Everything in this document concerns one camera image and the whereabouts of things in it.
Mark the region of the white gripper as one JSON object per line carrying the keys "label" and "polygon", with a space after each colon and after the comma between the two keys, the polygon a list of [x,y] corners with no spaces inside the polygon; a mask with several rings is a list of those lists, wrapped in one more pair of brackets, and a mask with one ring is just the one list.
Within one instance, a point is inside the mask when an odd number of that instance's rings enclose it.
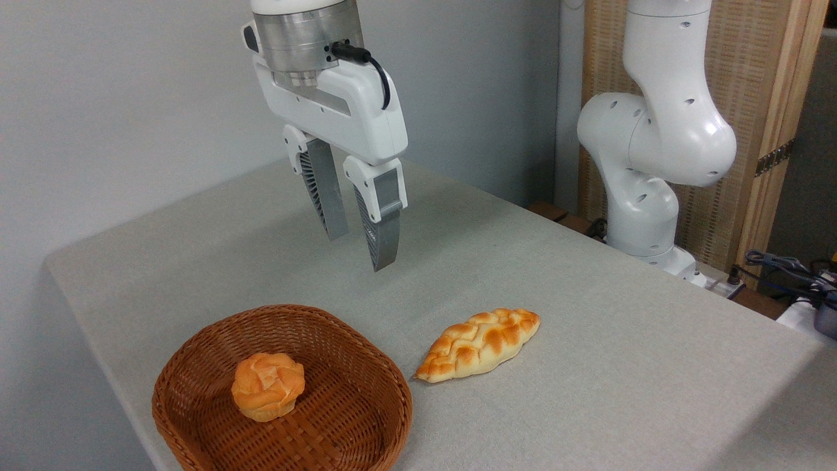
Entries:
{"label": "white gripper", "polygon": [[270,111],[290,124],[282,136],[291,169],[302,176],[329,239],[348,233],[332,144],[352,155],[343,171],[354,185],[373,270],[391,265],[400,245],[400,211],[409,205],[397,158],[409,141],[395,85],[383,109],[373,66],[341,61],[320,72],[315,87],[298,87],[260,56],[253,65]]}

